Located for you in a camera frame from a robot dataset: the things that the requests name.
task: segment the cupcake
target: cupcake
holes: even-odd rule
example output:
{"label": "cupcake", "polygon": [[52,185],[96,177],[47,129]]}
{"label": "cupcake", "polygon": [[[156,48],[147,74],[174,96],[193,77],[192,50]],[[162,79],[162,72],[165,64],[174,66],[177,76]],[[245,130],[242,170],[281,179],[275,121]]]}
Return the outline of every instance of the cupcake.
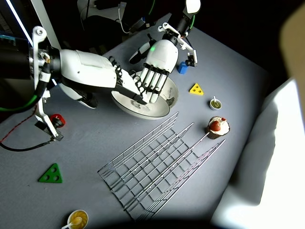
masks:
{"label": "cupcake", "polygon": [[209,133],[208,138],[217,139],[220,136],[226,135],[230,131],[230,126],[225,118],[216,116],[210,119],[205,131]]}

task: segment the blue cube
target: blue cube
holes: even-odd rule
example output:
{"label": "blue cube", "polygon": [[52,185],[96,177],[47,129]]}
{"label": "blue cube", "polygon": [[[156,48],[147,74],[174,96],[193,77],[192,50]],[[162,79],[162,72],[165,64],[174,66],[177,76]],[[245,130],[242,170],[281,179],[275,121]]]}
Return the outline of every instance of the blue cube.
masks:
{"label": "blue cube", "polygon": [[178,68],[178,72],[180,74],[186,74],[186,70],[187,70],[187,65],[185,64],[185,62],[181,62]]}

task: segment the metal wire basket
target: metal wire basket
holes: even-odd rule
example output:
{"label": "metal wire basket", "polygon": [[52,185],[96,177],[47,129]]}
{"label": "metal wire basket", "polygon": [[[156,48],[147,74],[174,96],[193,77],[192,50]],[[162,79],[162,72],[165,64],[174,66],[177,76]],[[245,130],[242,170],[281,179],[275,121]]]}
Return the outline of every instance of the metal wire basket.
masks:
{"label": "metal wire basket", "polygon": [[196,154],[193,149],[207,134],[188,147],[182,137],[194,123],[176,133],[173,126],[178,113],[98,171],[134,220],[153,217],[225,142]]}

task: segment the robotic hand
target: robotic hand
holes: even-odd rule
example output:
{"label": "robotic hand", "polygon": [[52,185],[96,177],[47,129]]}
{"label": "robotic hand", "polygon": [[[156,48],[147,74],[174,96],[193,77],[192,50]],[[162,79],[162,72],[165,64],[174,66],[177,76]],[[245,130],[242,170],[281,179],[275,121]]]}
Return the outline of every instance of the robotic hand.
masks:
{"label": "robotic hand", "polygon": [[146,103],[157,101],[168,75],[173,71],[178,60],[177,44],[182,50],[189,51],[188,59],[185,61],[186,65],[193,67],[197,65],[196,50],[183,38],[188,36],[191,20],[194,20],[200,5],[200,0],[186,0],[182,13],[173,14],[168,22],[158,27],[159,32],[165,32],[163,39],[156,42],[148,34],[150,41],[139,48],[138,52],[130,58],[130,63],[136,63],[147,55],[141,75],[133,76]]}

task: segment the screw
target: screw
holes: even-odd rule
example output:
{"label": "screw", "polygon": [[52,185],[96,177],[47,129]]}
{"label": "screw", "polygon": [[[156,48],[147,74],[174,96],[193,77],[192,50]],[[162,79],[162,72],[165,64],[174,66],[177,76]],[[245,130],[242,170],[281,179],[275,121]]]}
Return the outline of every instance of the screw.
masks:
{"label": "screw", "polygon": [[37,32],[37,34],[40,35],[40,36],[43,34],[42,29],[37,29],[36,32]]}

